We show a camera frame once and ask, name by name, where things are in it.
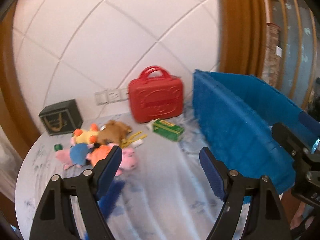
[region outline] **orange plush toy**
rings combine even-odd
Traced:
[[[86,144],[96,143],[98,140],[99,128],[95,123],[93,123],[90,126],[89,131],[86,131],[83,129],[76,129],[73,134],[74,136],[71,139],[72,145],[75,145],[78,143],[86,143]]]
[[[94,167],[99,160],[103,160],[107,157],[113,146],[117,144],[110,143],[108,145],[101,145],[95,149],[92,153],[88,153],[86,159],[89,160]]]

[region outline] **blue plush toy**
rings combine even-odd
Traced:
[[[74,164],[83,166],[86,164],[86,156],[90,152],[86,143],[78,143],[70,148],[70,159]]]

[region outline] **blue fabric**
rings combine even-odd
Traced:
[[[120,193],[124,187],[125,182],[123,180],[116,181],[113,180],[110,184],[107,193],[98,201],[98,206],[100,208],[101,214],[105,221],[108,220],[110,214],[116,206],[116,202],[120,196]],[[87,234],[84,237],[85,240],[89,240]]]
[[[299,122],[302,110],[254,76],[196,70],[193,107],[216,159],[247,177],[270,176],[279,194],[294,184],[295,172],[269,126],[284,123],[310,148],[317,140]]]
[[[299,121],[317,137],[320,137],[320,123],[305,112],[299,114]]]

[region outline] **electrical outlet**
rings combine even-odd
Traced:
[[[121,100],[128,100],[129,99],[129,92],[128,88],[121,88],[120,90],[120,95],[121,95]]]
[[[121,101],[121,95],[120,95],[119,89],[107,90],[107,94],[108,94],[109,103]]]
[[[94,96],[96,99],[96,104],[98,106],[108,103],[107,91],[96,92],[96,93],[94,93]]]

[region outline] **yellow plush toy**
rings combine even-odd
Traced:
[[[74,136],[71,139],[72,144],[78,144],[78,143],[96,143],[98,139],[99,134],[99,128],[98,126],[93,123],[90,127],[89,131],[83,130],[83,129],[76,129],[74,131]]]

